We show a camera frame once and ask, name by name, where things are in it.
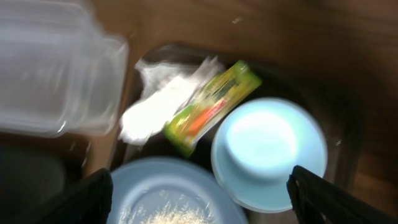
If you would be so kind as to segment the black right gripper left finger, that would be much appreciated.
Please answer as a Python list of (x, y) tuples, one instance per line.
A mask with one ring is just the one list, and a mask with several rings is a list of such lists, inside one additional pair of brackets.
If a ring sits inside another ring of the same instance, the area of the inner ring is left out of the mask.
[(34, 212), (34, 223), (106, 224), (112, 194), (111, 173), (102, 168), (41, 206)]

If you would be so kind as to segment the light blue small bowl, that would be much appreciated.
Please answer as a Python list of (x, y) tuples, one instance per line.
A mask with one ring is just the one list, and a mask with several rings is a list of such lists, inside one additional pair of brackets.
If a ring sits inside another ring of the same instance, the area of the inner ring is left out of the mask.
[(287, 181), (295, 166), (325, 175), (328, 147), (315, 118), (282, 98), (259, 98), (234, 109), (211, 145), (218, 183), (240, 206), (260, 213), (292, 208)]

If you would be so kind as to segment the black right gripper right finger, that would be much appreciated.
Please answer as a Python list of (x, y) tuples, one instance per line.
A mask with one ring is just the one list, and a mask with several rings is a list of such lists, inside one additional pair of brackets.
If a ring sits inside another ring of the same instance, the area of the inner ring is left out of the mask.
[(293, 168), (287, 190), (300, 224), (397, 224), (397, 220), (301, 166)]

